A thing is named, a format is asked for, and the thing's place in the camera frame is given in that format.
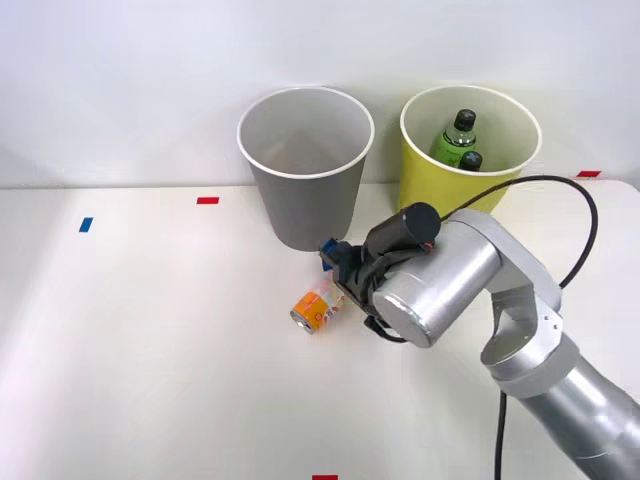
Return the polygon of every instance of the orange can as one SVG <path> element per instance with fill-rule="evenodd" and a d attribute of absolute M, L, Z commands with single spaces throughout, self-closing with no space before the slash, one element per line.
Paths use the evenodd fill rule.
<path fill-rule="evenodd" d="M 344 293 L 331 280 L 331 272 L 300 299 L 291 318 L 307 333 L 315 333 L 324 327 L 344 303 Z"/>

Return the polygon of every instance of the black cable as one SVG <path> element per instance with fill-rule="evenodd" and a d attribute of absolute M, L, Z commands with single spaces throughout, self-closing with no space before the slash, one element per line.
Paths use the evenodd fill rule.
<path fill-rule="evenodd" d="M 507 394 L 500 390 L 500 413 L 498 414 L 498 433 L 496 434 L 496 452 L 494 470 L 496 480 L 502 478 L 502 445 L 504 443 L 504 426 L 507 423 Z"/>
<path fill-rule="evenodd" d="M 444 217 L 442 217 L 442 221 L 447 220 L 451 215 L 453 215 L 456 211 L 467 208 L 469 205 L 477 202 L 481 198 L 486 197 L 487 195 L 495 192 L 496 190 L 500 190 L 501 188 L 508 187 L 509 185 L 517 185 L 518 183 L 526 183 L 526 182 L 536 182 L 536 181 L 551 181 L 551 182 L 559 182 L 569 185 L 576 190 L 578 190 L 582 196 L 587 201 L 589 205 L 589 211 L 591 213 L 591 228 L 589 230 L 589 236 L 587 238 L 587 243 L 578 257 L 576 264 L 573 266 L 571 271 L 567 274 L 567 276 L 560 282 L 560 288 L 565 288 L 569 283 L 575 278 L 578 274 L 582 266 L 584 265 L 589 253 L 591 253 L 591 249 L 593 248 L 593 244 L 596 241 L 596 235 L 598 233 L 598 208 L 596 207 L 596 203 L 593 201 L 593 198 L 587 192 L 587 190 L 577 182 L 570 180 L 564 177 L 558 177 L 555 175 L 533 175 L 529 177 L 521 177 L 516 178 L 514 180 L 509 180 L 498 185 L 491 187 L 489 190 L 486 190 L 479 195 L 476 195 L 471 200 L 468 200 L 460 207 L 456 208 L 453 212 L 448 213 Z M 495 480 L 502 479 L 502 446 L 504 444 L 504 430 L 507 422 L 507 395 L 504 392 L 500 392 L 500 409 L 498 412 L 498 432 L 496 435 L 496 451 L 495 451 L 495 472 L 494 477 Z"/>

